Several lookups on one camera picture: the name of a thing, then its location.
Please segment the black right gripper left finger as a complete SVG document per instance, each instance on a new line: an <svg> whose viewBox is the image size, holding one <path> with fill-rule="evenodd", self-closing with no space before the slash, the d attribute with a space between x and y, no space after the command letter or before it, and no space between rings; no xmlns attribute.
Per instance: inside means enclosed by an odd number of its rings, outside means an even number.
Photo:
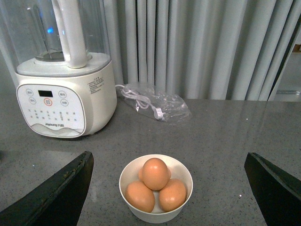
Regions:
<svg viewBox="0 0 301 226"><path fill-rule="evenodd" d="M0 213L2 226L75 226L80 218L94 167L83 152L22 199Z"/></svg>

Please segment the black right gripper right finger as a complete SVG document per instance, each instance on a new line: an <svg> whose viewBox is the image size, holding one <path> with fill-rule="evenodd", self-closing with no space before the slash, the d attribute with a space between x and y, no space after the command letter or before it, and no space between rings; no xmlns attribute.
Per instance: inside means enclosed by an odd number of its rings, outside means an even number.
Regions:
<svg viewBox="0 0 301 226"><path fill-rule="evenodd" d="M257 153L248 153L244 168L269 226L301 224L301 181Z"/></svg>

